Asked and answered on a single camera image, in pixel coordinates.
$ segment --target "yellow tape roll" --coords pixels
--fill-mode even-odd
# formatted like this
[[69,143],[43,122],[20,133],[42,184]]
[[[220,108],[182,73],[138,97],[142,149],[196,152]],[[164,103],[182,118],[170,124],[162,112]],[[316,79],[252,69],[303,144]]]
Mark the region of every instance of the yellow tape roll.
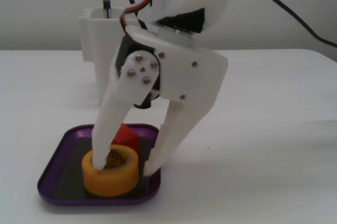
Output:
[[136,187],[139,180],[138,155],[130,147],[111,145],[107,164],[103,170],[92,166],[92,150],[82,159],[85,189],[96,196],[115,197]]

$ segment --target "screw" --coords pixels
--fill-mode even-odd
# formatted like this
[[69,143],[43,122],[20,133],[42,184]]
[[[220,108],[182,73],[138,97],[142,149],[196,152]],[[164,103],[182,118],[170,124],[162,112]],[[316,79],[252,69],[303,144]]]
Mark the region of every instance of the screw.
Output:
[[143,84],[147,86],[149,83],[151,83],[151,79],[149,77],[144,77]]
[[191,65],[192,65],[192,67],[194,67],[194,68],[195,68],[195,67],[197,67],[197,66],[198,66],[198,62],[197,62],[197,61],[194,61],[194,62],[192,62],[192,63],[191,63]]
[[136,56],[136,62],[137,62],[137,63],[140,63],[141,61],[143,61],[143,56],[142,56],[141,54],[138,54],[138,55]]
[[157,70],[158,63],[156,61],[151,62],[150,68],[151,68],[151,70]]
[[159,58],[164,58],[164,57],[165,57],[165,53],[160,52],[160,53],[158,54],[158,57],[159,57]]
[[129,70],[127,72],[127,77],[128,78],[134,78],[136,76],[136,71],[135,70]]

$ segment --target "white container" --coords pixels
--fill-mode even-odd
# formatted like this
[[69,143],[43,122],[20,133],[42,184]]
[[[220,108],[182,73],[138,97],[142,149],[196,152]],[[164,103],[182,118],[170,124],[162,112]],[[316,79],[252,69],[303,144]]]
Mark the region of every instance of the white container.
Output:
[[[120,24],[123,10],[113,7],[112,18],[105,19],[102,8],[86,9],[79,20],[83,60],[94,62],[100,103],[107,87],[111,59],[125,35]],[[135,14],[127,15],[126,20],[130,25],[139,26]]]

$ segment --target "table surface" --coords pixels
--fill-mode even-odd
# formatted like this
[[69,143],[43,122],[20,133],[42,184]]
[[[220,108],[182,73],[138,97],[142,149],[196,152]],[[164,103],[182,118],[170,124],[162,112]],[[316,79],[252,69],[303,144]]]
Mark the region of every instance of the table surface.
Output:
[[[3,223],[336,223],[337,64],[309,50],[219,51],[217,101],[150,201],[58,207],[36,184],[63,134],[94,123],[94,69],[75,51],[0,51]],[[159,127],[168,102],[127,123]]]

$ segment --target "red block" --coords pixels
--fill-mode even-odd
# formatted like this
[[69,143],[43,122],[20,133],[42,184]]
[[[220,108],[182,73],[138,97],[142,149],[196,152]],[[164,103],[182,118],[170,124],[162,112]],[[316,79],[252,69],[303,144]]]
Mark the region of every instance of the red block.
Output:
[[122,123],[112,144],[119,144],[133,148],[139,155],[139,135],[127,124]]

